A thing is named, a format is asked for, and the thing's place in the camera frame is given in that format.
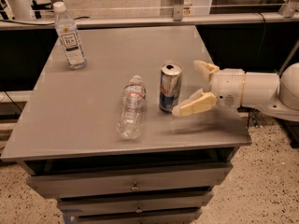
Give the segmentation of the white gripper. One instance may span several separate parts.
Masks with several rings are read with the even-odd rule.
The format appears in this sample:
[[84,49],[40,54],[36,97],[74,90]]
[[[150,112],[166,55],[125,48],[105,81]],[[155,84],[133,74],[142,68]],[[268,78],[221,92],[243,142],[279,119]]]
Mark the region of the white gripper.
[[195,60],[193,67],[205,82],[210,81],[211,92],[203,92],[200,89],[187,100],[174,106],[172,114],[175,117],[187,117],[192,114],[203,113],[216,104],[225,108],[239,108],[241,106],[246,78],[242,69],[227,68],[220,70],[217,65],[200,60]]

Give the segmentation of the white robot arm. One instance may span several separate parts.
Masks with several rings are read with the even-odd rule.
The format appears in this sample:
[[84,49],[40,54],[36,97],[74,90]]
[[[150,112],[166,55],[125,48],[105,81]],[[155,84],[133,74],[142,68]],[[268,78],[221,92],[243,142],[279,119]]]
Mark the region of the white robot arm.
[[195,70],[208,84],[209,91],[196,91],[176,105],[172,114],[186,117],[203,113],[214,106],[238,109],[249,107],[267,116],[290,121],[299,120],[299,66],[289,66],[277,73],[245,72],[242,69],[220,69],[217,65],[194,61]]

